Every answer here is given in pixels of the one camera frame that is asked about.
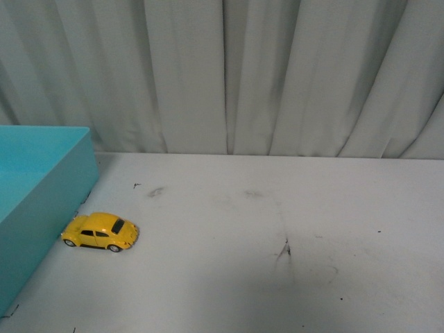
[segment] white curtain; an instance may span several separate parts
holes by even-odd
[[[0,0],[0,124],[98,151],[444,159],[442,0]]]

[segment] white table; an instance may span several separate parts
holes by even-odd
[[[138,242],[58,240],[0,332],[444,332],[444,162],[97,160],[80,214],[130,219]]]

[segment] car wheel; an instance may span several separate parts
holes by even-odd
[[[63,239],[63,241],[64,241],[65,244],[67,244],[68,246],[71,246],[71,247],[76,246],[76,245],[74,244],[74,242],[70,241],[69,239]]]
[[[112,251],[112,252],[120,252],[122,249],[120,247],[118,247],[117,245],[110,245],[108,246],[108,248]]]

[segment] toy car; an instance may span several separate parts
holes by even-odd
[[[107,248],[120,252],[133,246],[139,229],[130,221],[108,213],[77,216],[65,231],[62,240],[68,246]]]

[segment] car window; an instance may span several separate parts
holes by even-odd
[[[106,233],[100,232],[100,231],[96,231],[96,236],[97,237],[109,237]]]
[[[120,232],[120,230],[122,229],[124,223],[125,223],[124,220],[118,219],[116,221],[116,223],[114,223],[114,225],[112,226],[112,229],[111,229],[112,233],[118,234]]]
[[[94,236],[92,230],[82,230],[81,234],[84,234],[86,236]]]

